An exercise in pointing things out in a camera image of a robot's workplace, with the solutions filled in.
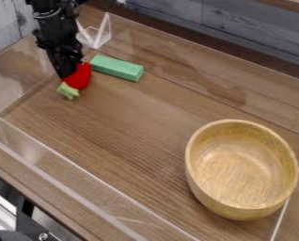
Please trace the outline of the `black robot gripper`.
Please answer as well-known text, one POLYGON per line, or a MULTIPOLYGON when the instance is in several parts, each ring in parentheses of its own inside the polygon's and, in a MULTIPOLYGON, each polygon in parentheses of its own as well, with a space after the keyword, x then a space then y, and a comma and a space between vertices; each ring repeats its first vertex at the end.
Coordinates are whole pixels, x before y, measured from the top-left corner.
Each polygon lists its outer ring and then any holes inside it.
POLYGON ((82 43, 77 39, 77 0, 26 0, 26 4, 33 7, 33 17, 39 25, 33 32, 38 46, 47 51, 54 69, 65 78, 77 71, 77 64, 85 58, 82 43))

